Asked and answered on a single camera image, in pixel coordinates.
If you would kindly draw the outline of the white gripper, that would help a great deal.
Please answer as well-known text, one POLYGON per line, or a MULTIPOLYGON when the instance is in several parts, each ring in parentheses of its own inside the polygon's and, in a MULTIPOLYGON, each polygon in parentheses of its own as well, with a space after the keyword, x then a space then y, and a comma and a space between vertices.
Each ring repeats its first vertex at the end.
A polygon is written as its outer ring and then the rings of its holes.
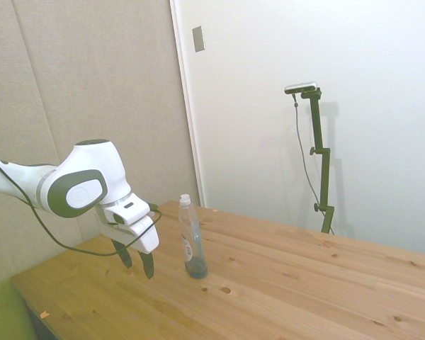
POLYGON ((154 276, 154 259, 151 252, 159 246, 159 237, 156 227, 153 225, 153 219, 145 215, 137 222, 127 226, 107 221, 103 209, 98 206, 95 207, 95 211, 100 221, 99 231, 112 239, 115 251, 126 268, 132 267, 132 258, 126 245, 137 239, 131 247, 139 251, 144 274, 151 279, 154 276))

